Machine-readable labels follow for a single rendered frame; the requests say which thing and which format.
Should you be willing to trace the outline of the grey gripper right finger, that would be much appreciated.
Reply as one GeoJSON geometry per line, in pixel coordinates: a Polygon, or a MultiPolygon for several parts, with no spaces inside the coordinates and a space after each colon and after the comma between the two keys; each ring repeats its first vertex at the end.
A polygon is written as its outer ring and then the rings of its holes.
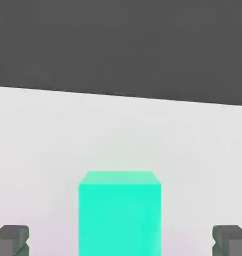
{"type": "Polygon", "coordinates": [[[237,225],[215,225],[212,256],[242,256],[242,229],[237,225]]]}

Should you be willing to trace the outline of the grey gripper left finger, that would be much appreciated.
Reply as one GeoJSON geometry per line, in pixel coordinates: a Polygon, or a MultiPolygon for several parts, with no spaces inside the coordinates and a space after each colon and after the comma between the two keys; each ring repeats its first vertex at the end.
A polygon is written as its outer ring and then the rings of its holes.
{"type": "Polygon", "coordinates": [[[4,225],[0,228],[0,256],[30,256],[27,225],[4,225]]]}

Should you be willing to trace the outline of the small turquoise cube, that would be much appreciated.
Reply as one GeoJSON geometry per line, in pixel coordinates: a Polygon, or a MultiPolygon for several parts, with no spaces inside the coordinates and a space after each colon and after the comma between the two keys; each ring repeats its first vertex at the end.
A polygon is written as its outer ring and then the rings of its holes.
{"type": "Polygon", "coordinates": [[[78,203],[78,256],[161,256],[161,183],[152,171],[89,171],[78,203]]]}

